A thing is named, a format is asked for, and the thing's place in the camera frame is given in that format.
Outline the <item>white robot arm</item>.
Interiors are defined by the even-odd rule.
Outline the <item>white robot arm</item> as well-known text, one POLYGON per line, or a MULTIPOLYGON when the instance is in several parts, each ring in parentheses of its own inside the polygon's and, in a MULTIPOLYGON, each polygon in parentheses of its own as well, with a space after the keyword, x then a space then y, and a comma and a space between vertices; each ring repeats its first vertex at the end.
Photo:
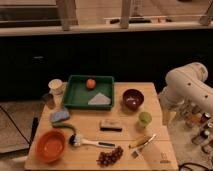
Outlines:
POLYGON ((159 97, 161 107, 173 109, 190 100, 204 112, 213 114, 213 88, 205 84, 207 78, 208 70, 199 62, 170 70, 159 97))

